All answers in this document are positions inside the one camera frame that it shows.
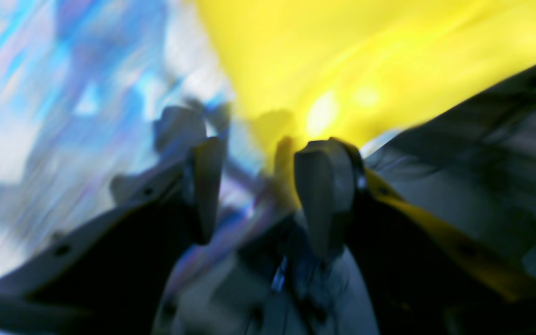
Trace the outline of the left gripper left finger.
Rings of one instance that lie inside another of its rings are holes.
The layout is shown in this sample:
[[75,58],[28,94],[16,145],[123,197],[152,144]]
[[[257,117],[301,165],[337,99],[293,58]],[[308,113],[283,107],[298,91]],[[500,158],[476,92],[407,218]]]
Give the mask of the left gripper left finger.
[[23,335],[148,335],[174,265],[211,241],[223,144],[215,136],[126,202],[0,278],[0,329]]

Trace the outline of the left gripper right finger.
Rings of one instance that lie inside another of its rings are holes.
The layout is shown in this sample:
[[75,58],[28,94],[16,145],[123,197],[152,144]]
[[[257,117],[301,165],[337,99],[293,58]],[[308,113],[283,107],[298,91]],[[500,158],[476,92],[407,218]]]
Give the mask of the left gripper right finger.
[[338,138],[294,154],[318,257],[348,248],[381,335],[536,335],[536,279],[402,198]]

